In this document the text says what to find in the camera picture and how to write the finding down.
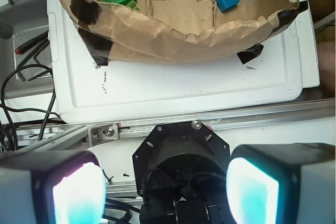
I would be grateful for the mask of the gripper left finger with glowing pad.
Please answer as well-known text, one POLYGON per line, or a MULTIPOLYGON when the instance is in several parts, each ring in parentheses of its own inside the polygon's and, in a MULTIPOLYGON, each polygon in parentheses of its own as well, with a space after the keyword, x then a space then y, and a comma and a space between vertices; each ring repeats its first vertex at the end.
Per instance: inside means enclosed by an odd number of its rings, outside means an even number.
POLYGON ((99 223, 105 198, 91 151, 1 154, 1 223, 99 223))

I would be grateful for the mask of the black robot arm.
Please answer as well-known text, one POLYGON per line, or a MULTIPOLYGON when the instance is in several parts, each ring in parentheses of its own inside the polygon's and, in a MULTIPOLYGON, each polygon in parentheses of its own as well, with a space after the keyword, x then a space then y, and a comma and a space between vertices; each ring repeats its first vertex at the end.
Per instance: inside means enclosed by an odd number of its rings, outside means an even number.
POLYGON ((95 154, 1 155, 1 223, 335 223, 335 147, 229 145, 204 125, 158 125, 132 155, 140 208, 108 198, 95 154))

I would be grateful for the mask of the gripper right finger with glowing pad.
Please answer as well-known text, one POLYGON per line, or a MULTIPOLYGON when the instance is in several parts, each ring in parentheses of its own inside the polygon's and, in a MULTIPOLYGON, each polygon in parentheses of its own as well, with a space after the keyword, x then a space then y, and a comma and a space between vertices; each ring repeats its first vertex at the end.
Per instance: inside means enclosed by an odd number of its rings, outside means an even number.
POLYGON ((226 191, 237 223, 335 223, 335 146, 239 145, 226 191))

